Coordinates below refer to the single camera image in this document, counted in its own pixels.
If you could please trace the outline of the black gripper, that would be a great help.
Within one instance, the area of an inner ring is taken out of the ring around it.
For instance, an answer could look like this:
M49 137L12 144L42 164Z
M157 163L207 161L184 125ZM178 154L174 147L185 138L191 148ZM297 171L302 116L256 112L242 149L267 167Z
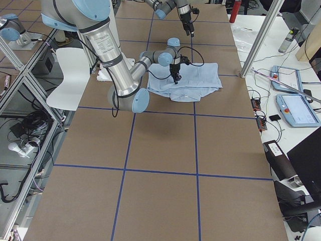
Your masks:
M184 26L187 36L194 37L194 25L191 14L198 15L200 10L194 7L180 7L178 8L178 14L180 20Z
M187 56L180 55L179 57L174 59L173 64L170 64L170 74L175 84L178 84L178 82L181 80L181 76L179 73L181 69L181 64L190 64L190 61Z

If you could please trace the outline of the idle robot arm base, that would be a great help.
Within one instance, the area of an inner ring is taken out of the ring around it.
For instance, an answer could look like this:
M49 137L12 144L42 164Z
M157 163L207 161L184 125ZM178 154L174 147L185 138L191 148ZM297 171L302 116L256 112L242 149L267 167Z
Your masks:
M31 51L36 44L16 14L1 16L1 37L12 50Z

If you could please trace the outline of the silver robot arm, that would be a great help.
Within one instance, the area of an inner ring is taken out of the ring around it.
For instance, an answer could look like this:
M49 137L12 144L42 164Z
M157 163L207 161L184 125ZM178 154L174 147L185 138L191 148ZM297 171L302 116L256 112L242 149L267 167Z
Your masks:
M194 37L194 21L192 20L191 14L195 14L198 17L200 13L198 8L194 8L185 0L168 0L164 2L146 0L144 2L153 9L161 20L164 19L172 10L176 9L187 36Z
M168 39L162 51L145 51L132 68L128 68L124 56L110 30L110 1L42 1L43 23L51 28L80 32L85 35L96 57L111 77L113 86L108 101L116 110L141 113L149 103L149 92L142 88L139 79L152 64L169 67L170 76L177 83L181 64L188 64L180 54L180 41Z

